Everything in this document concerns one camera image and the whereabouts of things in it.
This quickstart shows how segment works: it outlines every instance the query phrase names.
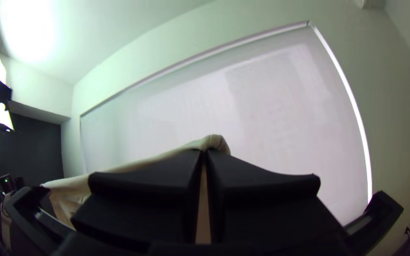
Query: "roller blind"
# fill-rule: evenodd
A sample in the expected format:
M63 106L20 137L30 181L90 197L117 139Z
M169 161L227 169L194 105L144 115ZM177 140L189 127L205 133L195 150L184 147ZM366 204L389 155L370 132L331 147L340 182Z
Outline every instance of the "roller blind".
M312 28L281 33L131 87L83 115L86 171L221 134L232 155L251 164L318 175L319 198L346 224L368 200L351 100Z

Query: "black curtain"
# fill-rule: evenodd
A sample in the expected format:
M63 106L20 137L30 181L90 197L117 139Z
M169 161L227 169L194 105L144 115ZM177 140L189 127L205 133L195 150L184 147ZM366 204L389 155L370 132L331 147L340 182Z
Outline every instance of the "black curtain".
M10 117L15 132L0 129L0 176L23 176L28 186L63 178L61 126L17 114ZM42 205L53 213L47 198Z

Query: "cream cloth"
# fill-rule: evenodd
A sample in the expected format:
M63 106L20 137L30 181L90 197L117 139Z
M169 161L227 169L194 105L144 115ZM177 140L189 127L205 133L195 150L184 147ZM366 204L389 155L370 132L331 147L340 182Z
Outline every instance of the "cream cloth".
M226 154L230 154L229 146L221 135L208 135L199 140L191 141L181 147L164 152L160 155L134 161L132 163L122 165L120 167L105 170L106 173L125 173L137 170L141 167L172 157L189 149L199 149L205 151L209 148L214 148ZM64 224L74 228L70 219L80 206L91 195L88 186L89 174L65 178L60 180L49 181L41 186L50 189L49 198L52 202L53 210L56 217Z

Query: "window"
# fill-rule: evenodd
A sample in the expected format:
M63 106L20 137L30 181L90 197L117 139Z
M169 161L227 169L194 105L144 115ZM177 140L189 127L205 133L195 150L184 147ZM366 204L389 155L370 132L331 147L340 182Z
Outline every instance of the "window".
M81 117L87 171L221 134L244 161L318 175L319 198L346 224L365 209L371 178L361 119L335 64L315 31L303 27L129 88Z

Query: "ceiling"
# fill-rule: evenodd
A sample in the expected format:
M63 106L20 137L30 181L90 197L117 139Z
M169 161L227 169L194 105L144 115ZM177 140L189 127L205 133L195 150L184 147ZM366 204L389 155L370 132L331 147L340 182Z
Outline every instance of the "ceiling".
M212 0L0 0L0 52L71 86L125 44Z

